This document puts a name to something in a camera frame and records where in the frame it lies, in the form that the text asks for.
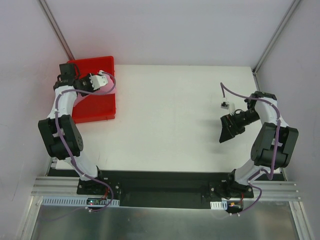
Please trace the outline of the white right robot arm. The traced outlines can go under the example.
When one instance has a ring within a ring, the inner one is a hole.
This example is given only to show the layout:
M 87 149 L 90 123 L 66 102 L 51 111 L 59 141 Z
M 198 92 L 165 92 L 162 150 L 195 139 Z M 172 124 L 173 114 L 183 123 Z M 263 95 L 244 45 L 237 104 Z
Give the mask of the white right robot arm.
M 261 175 L 271 180 L 275 170 L 287 167 L 299 136 L 299 131 L 290 127 L 282 118 L 274 94 L 255 91 L 244 101 L 246 111 L 236 109 L 226 99 L 220 105 L 229 111 L 220 118 L 220 143 L 244 133 L 246 126 L 261 121 L 261 129 L 252 145 L 249 160 L 234 169 L 225 181 L 215 187 L 215 194 L 225 199 L 251 197 L 254 180 Z

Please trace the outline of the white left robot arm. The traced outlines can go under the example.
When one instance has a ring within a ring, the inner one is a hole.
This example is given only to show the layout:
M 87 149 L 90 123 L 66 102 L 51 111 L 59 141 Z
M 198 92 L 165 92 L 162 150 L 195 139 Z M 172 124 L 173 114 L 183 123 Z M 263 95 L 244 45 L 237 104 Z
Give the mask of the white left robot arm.
M 82 136 L 72 118 L 74 103 L 78 95 L 85 97 L 95 93 L 109 83 L 101 71 L 80 77 L 74 63 L 59 65 L 60 74 L 53 86 L 55 99 L 48 116 L 38 122 L 38 129 L 50 157 L 67 162 L 78 173 L 80 180 L 99 195 L 105 191 L 106 183 L 99 178 L 98 167 L 81 152 L 84 149 Z

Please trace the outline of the pink t shirt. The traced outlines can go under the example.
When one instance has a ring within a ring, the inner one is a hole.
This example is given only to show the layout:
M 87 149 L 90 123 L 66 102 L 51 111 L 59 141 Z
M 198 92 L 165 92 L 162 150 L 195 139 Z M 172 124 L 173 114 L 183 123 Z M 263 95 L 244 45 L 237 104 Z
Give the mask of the pink t shirt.
M 97 90 L 95 93 L 107 93 L 108 95 L 115 94 L 117 92 L 116 87 L 114 87 L 113 80 L 107 76 L 107 84 L 105 86 L 102 86 L 99 90 Z M 95 97 L 96 95 L 88 94 L 86 96 L 82 96 L 80 93 L 77 94 L 77 98 L 73 104 L 73 107 L 78 105 L 80 102 L 82 102 L 84 99 L 88 97 Z

